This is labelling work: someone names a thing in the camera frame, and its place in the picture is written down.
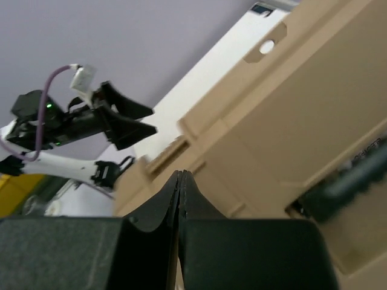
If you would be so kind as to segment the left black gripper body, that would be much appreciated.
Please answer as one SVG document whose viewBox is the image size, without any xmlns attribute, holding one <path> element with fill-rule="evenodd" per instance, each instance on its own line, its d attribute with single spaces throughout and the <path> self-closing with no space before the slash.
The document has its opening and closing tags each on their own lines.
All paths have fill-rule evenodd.
<svg viewBox="0 0 387 290">
<path fill-rule="evenodd" d="M 38 110 L 42 96 L 41 90 L 19 95 L 10 112 L 16 123 L 5 134 L 5 141 L 35 150 Z M 84 105 L 64 111 L 51 97 L 45 104 L 42 131 L 42 150 L 50 150 L 103 132 L 103 110 L 109 103 L 103 97 L 93 97 L 93 105 Z"/>
</svg>

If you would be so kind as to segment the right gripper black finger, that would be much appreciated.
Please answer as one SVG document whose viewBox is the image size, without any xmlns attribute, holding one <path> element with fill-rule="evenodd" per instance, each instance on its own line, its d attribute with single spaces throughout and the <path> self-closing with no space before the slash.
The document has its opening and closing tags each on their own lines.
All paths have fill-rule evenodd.
<svg viewBox="0 0 387 290">
<path fill-rule="evenodd" d="M 2 289 L 174 289 L 181 172 L 124 217 L 1 220 Z"/>
</svg>

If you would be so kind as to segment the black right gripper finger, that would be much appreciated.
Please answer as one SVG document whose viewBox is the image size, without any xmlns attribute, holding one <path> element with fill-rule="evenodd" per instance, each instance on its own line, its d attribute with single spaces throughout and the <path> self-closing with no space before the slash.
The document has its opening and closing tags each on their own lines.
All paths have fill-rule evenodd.
<svg viewBox="0 0 387 290">
<path fill-rule="evenodd" d="M 115 106 L 122 116 L 138 120 L 154 114 L 152 108 L 125 97 L 109 81 L 101 83 L 100 90 L 109 106 Z"/>
<path fill-rule="evenodd" d="M 101 107 L 102 128 L 117 150 L 129 148 L 157 133 L 157 128 Z"/>
</svg>

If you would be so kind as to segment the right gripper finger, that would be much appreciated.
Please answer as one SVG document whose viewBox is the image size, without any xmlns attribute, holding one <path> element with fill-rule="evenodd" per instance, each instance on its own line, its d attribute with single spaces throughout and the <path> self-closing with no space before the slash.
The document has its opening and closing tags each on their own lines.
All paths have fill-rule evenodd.
<svg viewBox="0 0 387 290">
<path fill-rule="evenodd" d="M 179 257 L 186 289 L 338 289 L 317 226 L 303 219 L 229 219 L 180 183 Z"/>
</svg>

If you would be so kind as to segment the tan plastic toolbox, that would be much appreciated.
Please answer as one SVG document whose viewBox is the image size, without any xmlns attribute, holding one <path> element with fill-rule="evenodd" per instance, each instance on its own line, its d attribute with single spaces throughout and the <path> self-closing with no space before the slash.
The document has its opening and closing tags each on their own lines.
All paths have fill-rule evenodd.
<svg viewBox="0 0 387 290">
<path fill-rule="evenodd" d="M 231 218 L 303 218 L 343 280 L 386 279 L 386 2 L 303 1 L 117 184 L 123 216 L 175 170 Z"/>
</svg>

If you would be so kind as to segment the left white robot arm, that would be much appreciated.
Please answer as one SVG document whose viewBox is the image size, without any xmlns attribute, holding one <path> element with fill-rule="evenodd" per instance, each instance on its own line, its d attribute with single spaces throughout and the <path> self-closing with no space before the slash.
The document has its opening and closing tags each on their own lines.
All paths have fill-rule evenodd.
<svg viewBox="0 0 387 290">
<path fill-rule="evenodd" d="M 1 173 L 5 175 L 52 175 L 111 191 L 125 170 L 134 164 L 133 156 L 117 164 L 68 158 L 49 151 L 100 133 L 117 150 L 123 150 L 157 133 L 155 126 L 142 122 L 154 113 L 152 108 L 125 97 L 110 82 L 103 82 L 99 89 L 72 99 L 66 110 L 51 97 L 47 98 L 42 145 L 32 161 L 37 153 L 42 94 L 41 90 L 34 90 L 19 95 L 10 110 L 15 120 L 1 128 Z"/>
</svg>

